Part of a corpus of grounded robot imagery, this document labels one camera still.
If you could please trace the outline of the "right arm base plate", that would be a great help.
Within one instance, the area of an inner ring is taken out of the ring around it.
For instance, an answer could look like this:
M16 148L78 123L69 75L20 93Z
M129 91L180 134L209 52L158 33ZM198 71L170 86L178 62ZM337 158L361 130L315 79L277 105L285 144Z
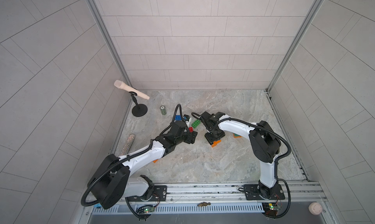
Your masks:
M261 200L285 200L285 194L282 186L276 183L272 188L263 184L248 184L242 186L247 201Z

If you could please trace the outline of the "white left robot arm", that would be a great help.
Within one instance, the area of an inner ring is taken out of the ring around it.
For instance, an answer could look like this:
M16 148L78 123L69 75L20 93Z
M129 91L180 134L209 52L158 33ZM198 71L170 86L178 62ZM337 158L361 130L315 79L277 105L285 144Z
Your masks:
M81 205L86 207L100 204L108 209L123 195L141 197L150 193L152 181L141 176L129 182L132 174L149 163L167 156L180 143L194 144L197 134L198 132L189 130L186 122L176 121L155 139L151 139L148 146L125 156L117 157L114 154L106 156L89 180L81 198Z

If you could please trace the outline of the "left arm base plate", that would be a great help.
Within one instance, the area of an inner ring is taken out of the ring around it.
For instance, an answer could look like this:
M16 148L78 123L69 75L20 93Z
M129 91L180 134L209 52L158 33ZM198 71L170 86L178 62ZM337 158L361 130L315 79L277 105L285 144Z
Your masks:
M128 197L128 200L130 202L164 202L166 200L167 188L167 186L153 186L147 189L144 195Z

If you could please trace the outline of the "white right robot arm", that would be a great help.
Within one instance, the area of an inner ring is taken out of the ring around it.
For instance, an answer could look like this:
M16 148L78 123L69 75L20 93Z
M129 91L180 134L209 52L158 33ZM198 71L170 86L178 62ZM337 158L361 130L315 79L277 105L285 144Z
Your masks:
M259 185L269 189L276 185L276 159L278 158L281 140L267 122L248 123L222 112L216 114L204 112L201 115L193 112L192 116L205 126L208 131L205 138L213 147L221 141L226 131L248 139L255 157L260 161Z

